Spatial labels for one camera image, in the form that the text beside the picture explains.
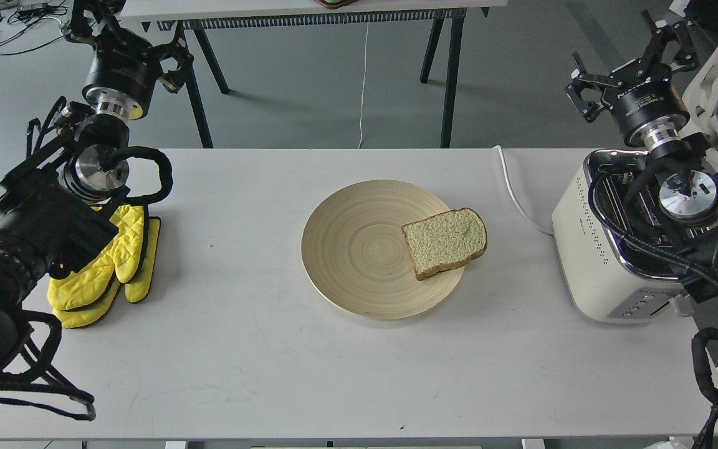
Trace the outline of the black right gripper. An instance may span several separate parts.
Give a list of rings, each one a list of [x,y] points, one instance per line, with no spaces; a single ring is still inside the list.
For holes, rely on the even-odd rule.
[[[607,110],[618,125],[626,146],[643,146],[642,131],[653,120],[669,117],[676,130],[689,121],[689,111],[671,83],[672,73],[698,68],[699,59],[686,22],[656,25],[649,11],[641,11],[651,37],[640,59],[630,60],[610,74],[591,74],[578,53],[566,93],[578,113],[590,123]],[[678,50],[669,65],[662,65],[669,43]]]

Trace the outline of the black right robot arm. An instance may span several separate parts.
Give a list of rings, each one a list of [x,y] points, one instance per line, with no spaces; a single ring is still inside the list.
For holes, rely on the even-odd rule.
[[[591,74],[578,54],[566,93],[592,122],[610,112],[622,150],[586,156],[552,214],[553,235],[571,299],[601,323],[644,324],[673,299],[718,297],[718,162],[712,112],[689,111],[673,74],[696,68],[685,22],[658,25],[641,57]],[[695,448],[713,446],[718,420],[718,329],[692,338],[698,389],[711,405]]]

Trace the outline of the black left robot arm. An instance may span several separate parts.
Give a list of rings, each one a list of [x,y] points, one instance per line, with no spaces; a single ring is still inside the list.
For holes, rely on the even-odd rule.
[[[122,1],[75,1],[62,28],[69,42],[92,46],[84,102],[60,97],[35,122],[23,162],[3,177],[0,197],[0,392],[57,394],[83,413],[40,409],[74,420],[96,417],[94,398],[60,374],[52,359],[62,329],[55,316],[25,310],[45,275],[79,272],[117,235],[123,205],[146,206],[171,193],[172,166],[156,148],[129,145],[128,123],[148,113],[156,83],[176,93],[190,77],[192,55],[177,22],[171,42],[154,46],[120,26]],[[6,405],[31,406],[14,397]]]

